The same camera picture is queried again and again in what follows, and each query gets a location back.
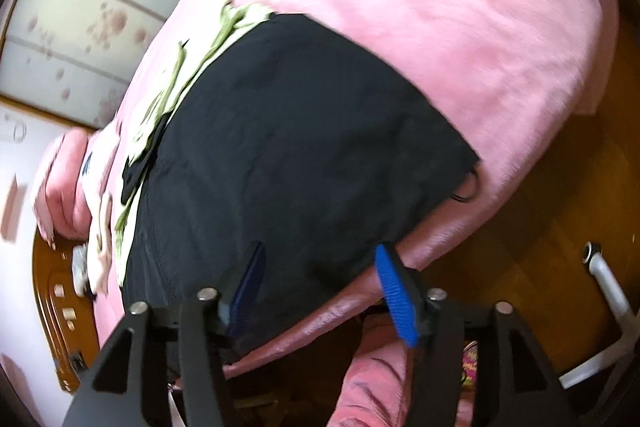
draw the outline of pink blanket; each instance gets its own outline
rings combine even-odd
[[[199,23],[208,0],[181,0],[140,64],[116,115],[125,132],[162,60]],[[572,112],[593,112],[616,42],[616,0],[235,0],[304,12],[399,70],[482,158],[480,197],[447,201],[398,250],[424,268],[487,221],[510,197]],[[117,151],[108,187],[122,173]],[[103,343],[122,315],[113,274],[98,298]],[[228,367],[238,375],[308,344],[380,298],[370,270],[286,334]]]

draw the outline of white wall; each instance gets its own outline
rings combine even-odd
[[[25,134],[20,141],[22,131]],[[0,103],[0,169],[15,171],[18,180],[9,240],[0,239],[0,362],[20,398],[43,427],[62,424],[71,395],[60,389],[36,308],[31,275],[36,220],[28,195],[44,150],[64,131],[60,124]]]

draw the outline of white chair leg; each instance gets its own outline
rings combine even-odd
[[[597,243],[587,243],[584,247],[582,262],[587,265],[589,272],[598,282],[609,308],[616,318],[620,330],[622,330],[622,336],[607,349],[562,375],[560,383],[565,389],[615,364],[634,349],[634,345],[640,337],[640,312],[638,316],[635,316],[631,310],[625,293],[602,256],[602,247]]]
[[[562,377],[560,377],[560,383],[565,389],[573,387],[577,383],[587,380],[587,378],[596,375],[607,367],[611,367],[628,352],[628,341],[620,339],[616,343],[607,347],[607,349],[603,349],[594,357],[591,357],[586,362],[581,363],[578,367],[575,367],[568,373],[562,375]]]
[[[622,332],[630,335],[636,334],[638,330],[636,315],[631,310],[629,301],[626,299],[626,295],[622,291],[616,276],[613,275],[609,265],[604,260],[602,248],[597,244],[587,243],[584,247],[582,262],[588,266],[589,273],[598,282],[604,298],[607,299],[611,313],[613,313]]]
[[[184,421],[182,420],[182,416],[180,416],[180,412],[178,411],[178,408],[175,405],[174,395],[171,394],[171,391],[168,391],[168,393],[169,393],[169,412],[171,413],[172,427],[186,427],[184,424]]]

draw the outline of pink pillow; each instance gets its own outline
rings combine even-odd
[[[31,204],[49,244],[54,230],[68,239],[89,237],[91,213],[80,182],[88,144],[89,133],[73,128],[49,146],[38,167]]]

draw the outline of wooden floor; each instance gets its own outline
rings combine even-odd
[[[564,371],[619,336],[580,261],[586,241],[603,244],[637,310],[640,50],[625,22],[596,116],[572,116],[497,216],[426,276],[461,301],[514,303]]]

